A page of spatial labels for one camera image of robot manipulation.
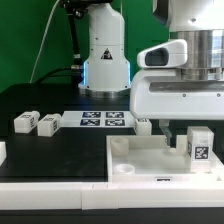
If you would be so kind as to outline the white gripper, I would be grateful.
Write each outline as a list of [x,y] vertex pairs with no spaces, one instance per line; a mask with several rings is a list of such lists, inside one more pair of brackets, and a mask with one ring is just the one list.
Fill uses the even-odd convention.
[[132,80],[130,112],[160,120],[170,145],[169,120],[224,120],[224,81],[185,81],[176,69],[140,70]]

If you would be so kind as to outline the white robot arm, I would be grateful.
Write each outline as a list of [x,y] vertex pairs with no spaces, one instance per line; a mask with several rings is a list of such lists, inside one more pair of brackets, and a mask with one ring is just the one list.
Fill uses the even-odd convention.
[[111,6],[89,8],[90,55],[80,91],[113,97],[130,89],[137,119],[224,120],[224,0],[153,0],[153,15],[169,29],[167,42],[137,55],[130,75],[124,20]]

